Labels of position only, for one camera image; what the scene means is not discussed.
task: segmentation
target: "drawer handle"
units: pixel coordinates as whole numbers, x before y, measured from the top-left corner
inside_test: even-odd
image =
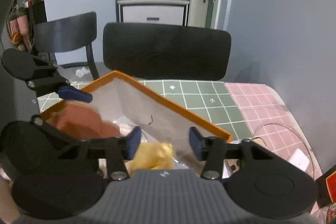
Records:
[[[159,17],[147,17],[147,21],[159,21]]]

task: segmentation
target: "black chair backrest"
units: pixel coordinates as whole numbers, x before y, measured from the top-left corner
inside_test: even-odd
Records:
[[[35,47],[39,52],[69,52],[96,38],[95,12],[40,23],[34,28]]]
[[[231,50],[228,32],[147,23],[108,23],[104,64],[144,79],[219,80]]]

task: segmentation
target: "white cabinet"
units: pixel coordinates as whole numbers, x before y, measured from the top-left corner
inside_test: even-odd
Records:
[[[119,21],[186,26],[189,5],[119,4]]]

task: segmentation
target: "bathroom vanity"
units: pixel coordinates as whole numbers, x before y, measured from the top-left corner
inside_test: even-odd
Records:
[[[119,21],[187,26],[188,0],[118,0]]]

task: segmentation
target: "white cable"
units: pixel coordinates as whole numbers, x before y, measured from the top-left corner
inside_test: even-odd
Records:
[[[277,126],[282,126],[282,127],[285,127],[287,128],[288,130],[292,131],[299,139],[300,141],[303,143],[303,145],[305,146],[305,148],[307,149],[308,151],[308,155],[309,155],[309,158],[310,158],[310,161],[311,161],[311,164],[313,166],[313,180],[315,180],[315,165],[314,165],[314,162],[312,160],[312,156],[311,156],[311,153],[310,153],[310,149],[308,148],[308,146],[306,145],[306,143],[304,142],[304,140],[301,138],[301,136],[296,132],[296,130],[294,128],[291,128],[290,126],[284,124],[284,123],[281,123],[281,122],[268,122],[268,123],[265,123],[265,124],[262,124],[260,127],[257,128],[257,130],[253,133],[253,136],[252,136],[252,140],[254,138],[254,135],[256,135],[256,133],[262,129],[264,126],[268,126],[268,125],[277,125]]]

